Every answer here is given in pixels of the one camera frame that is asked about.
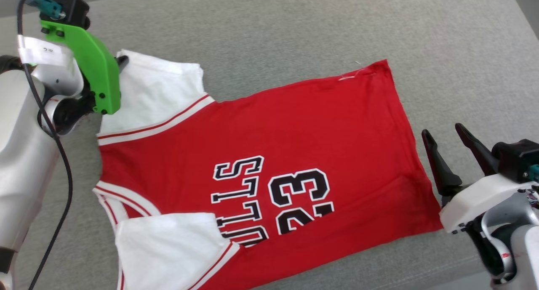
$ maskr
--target basketball jersey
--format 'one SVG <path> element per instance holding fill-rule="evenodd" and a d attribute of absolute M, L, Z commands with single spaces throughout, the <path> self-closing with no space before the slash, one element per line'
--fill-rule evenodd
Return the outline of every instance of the basketball jersey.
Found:
<path fill-rule="evenodd" d="M 123 230 L 119 288 L 161 289 L 148 263 L 163 289 L 249 289 L 441 228 L 386 61 L 216 102 L 198 65 L 124 54 L 94 189 Z"/>

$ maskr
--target teal connector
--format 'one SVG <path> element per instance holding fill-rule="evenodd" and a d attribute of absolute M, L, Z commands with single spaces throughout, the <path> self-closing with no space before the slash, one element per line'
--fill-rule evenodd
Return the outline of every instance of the teal connector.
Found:
<path fill-rule="evenodd" d="M 40 12 L 52 19 L 65 18 L 66 14 L 62 12 L 62 6 L 54 0 L 27 0 L 28 6 L 37 7 Z"/>
<path fill-rule="evenodd" d="M 530 181 L 539 182 L 539 165 L 533 165 L 530 167 L 528 178 L 530 179 Z"/>

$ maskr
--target red jersey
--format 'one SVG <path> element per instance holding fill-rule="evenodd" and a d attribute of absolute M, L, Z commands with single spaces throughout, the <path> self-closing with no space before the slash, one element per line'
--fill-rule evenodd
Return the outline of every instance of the red jersey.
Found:
<path fill-rule="evenodd" d="M 185 289 L 248 289 L 441 228 L 386 61 L 177 109 L 101 133 L 94 191 L 123 219 L 214 214 L 229 246 Z"/>

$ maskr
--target black cable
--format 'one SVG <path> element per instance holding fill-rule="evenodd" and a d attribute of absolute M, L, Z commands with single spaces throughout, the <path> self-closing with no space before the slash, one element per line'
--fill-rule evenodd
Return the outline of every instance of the black cable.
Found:
<path fill-rule="evenodd" d="M 20 0 L 19 5 L 17 6 L 17 33 L 19 35 L 23 34 L 23 6 L 24 6 L 25 1 L 26 0 Z M 69 212 L 69 207 L 71 206 L 71 200 L 73 198 L 73 175 L 71 175 L 71 167 L 69 166 L 69 161 L 67 160 L 67 155 L 64 150 L 64 147 L 62 146 L 62 142 L 60 142 L 60 137 L 58 137 L 58 134 L 54 130 L 54 125 L 52 125 L 51 120 L 48 118 L 48 115 L 45 111 L 45 107 L 42 104 L 41 98 L 39 98 L 39 94 L 37 90 L 35 89 L 32 75 L 30 74 L 30 70 L 29 70 L 30 68 L 29 64 L 23 64 L 23 68 L 24 68 L 25 74 L 27 75 L 30 90 L 32 91 L 35 102 L 37 103 L 39 107 L 39 112 L 41 113 L 43 119 L 47 123 L 47 126 L 52 133 L 52 138 L 54 139 L 54 142 L 56 142 L 56 145 L 58 146 L 58 150 L 60 151 L 60 156 L 62 157 L 62 160 L 64 161 L 64 165 L 66 167 L 66 173 L 67 173 L 67 186 L 68 186 L 67 202 L 64 209 L 64 213 L 62 213 L 60 221 L 58 222 L 58 226 L 56 226 L 56 230 L 54 230 L 54 234 L 51 238 L 51 241 L 48 244 L 47 250 L 45 254 L 43 255 L 43 258 L 41 259 L 41 263 L 39 264 L 39 267 L 37 271 L 35 272 L 32 282 L 29 285 L 28 289 L 32 290 L 35 286 L 35 283 L 37 282 L 37 279 L 39 278 L 41 271 L 43 270 L 43 267 L 47 261 L 48 255 L 51 253 L 52 247 L 54 246 L 54 242 L 56 241 L 56 237 L 58 237 L 58 233 L 60 232 L 60 229 L 62 228 L 62 225 L 64 224 L 64 221 L 67 217 L 67 213 Z"/>

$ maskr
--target red stripe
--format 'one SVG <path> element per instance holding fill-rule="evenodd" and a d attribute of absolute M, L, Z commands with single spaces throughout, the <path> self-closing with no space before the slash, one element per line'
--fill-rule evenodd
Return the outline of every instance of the red stripe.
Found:
<path fill-rule="evenodd" d="M 144 211 L 148 216 L 151 216 L 151 215 L 150 215 L 150 212 L 148 212 L 148 210 L 146 210 L 143 206 L 139 205 L 138 202 L 135 202 L 134 200 L 131 200 L 131 198 L 127 198 L 127 197 L 125 197 L 125 196 L 123 196 L 123 195 L 117 194 L 116 192 L 112 192 L 112 191 L 110 191 L 110 190 L 103 189 L 103 188 L 101 188 L 101 187 L 99 187 L 99 186 L 96 186 L 96 188 L 99 189 L 99 190 L 102 190 L 103 192 L 106 192 L 106 193 L 108 193 L 108 194 L 112 194 L 112 195 L 114 195 L 114 196 L 118 196 L 118 197 L 124 198 L 124 199 L 126 199 L 127 201 L 129 201 L 129 202 L 132 202 L 135 206 L 137 206 L 137 207 L 139 207 L 140 209 L 142 209 L 142 211 Z"/>
<path fill-rule="evenodd" d="M 116 216 L 114 215 L 114 211 L 112 211 L 112 208 L 111 208 L 110 205 L 108 204 L 108 202 L 107 202 L 107 200 L 106 200 L 106 197 L 103 198 L 103 202 L 104 202 L 104 204 L 107 206 L 108 211 L 110 211 L 110 214 L 112 215 L 112 219 L 114 219 L 114 224 L 115 224 L 115 225 L 118 225 L 118 220 L 116 219 Z"/>
<path fill-rule="evenodd" d="M 116 133 L 116 134 L 109 134 L 109 135 L 104 135 L 104 136 L 98 136 L 98 140 L 100 139 L 103 139 L 103 138 L 108 138 L 108 137 L 114 137 L 114 136 L 123 136 L 123 135 L 129 135 L 129 134 L 133 134 L 133 133 L 139 133 L 139 132 L 143 132 L 143 131 L 147 131 L 147 130 L 152 130 L 152 129 L 156 129 L 158 127 L 161 127 L 162 125 L 166 125 L 168 123 L 170 123 L 173 119 L 177 118 L 178 116 L 184 114 L 187 110 L 191 109 L 194 105 L 198 104 L 201 102 L 201 100 L 204 100 L 205 98 L 207 98 L 208 96 L 210 96 L 209 94 L 206 94 L 205 96 L 203 96 L 202 98 L 199 98 L 198 101 L 194 102 L 193 104 L 191 104 L 189 107 L 187 107 L 187 109 L 183 110 L 182 112 L 176 114 L 175 116 L 171 117 L 170 119 L 168 119 L 167 121 L 159 124 L 159 125 L 154 125 L 152 127 L 148 127 L 148 128 L 144 128 L 144 129 L 139 129 L 139 130 L 134 130 L 134 131 L 130 131 L 130 132 L 124 132 L 124 133 Z"/>
<path fill-rule="evenodd" d="M 227 247 L 227 249 L 225 250 L 225 252 L 224 252 L 223 254 L 221 254 L 221 257 L 214 263 L 214 265 L 213 265 L 211 268 L 209 268 L 208 271 L 206 271 L 206 273 L 204 273 L 204 275 L 202 275 L 202 277 L 199 278 L 199 279 L 197 280 L 197 282 L 195 282 L 195 284 L 192 285 L 188 290 L 191 290 L 191 289 L 192 289 L 194 286 L 196 286 L 196 285 L 197 285 L 197 284 L 198 284 L 198 283 L 199 283 L 199 282 L 200 282 L 206 275 L 208 275 L 208 273 L 209 273 L 210 271 L 212 271 L 213 268 L 214 268 L 215 266 L 217 266 L 217 264 L 223 259 L 223 257 L 225 257 L 225 255 L 227 255 L 227 252 L 230 250 L 231 247 L 232 247 L 232 242 L 229 243 L 229 246 Z"/>

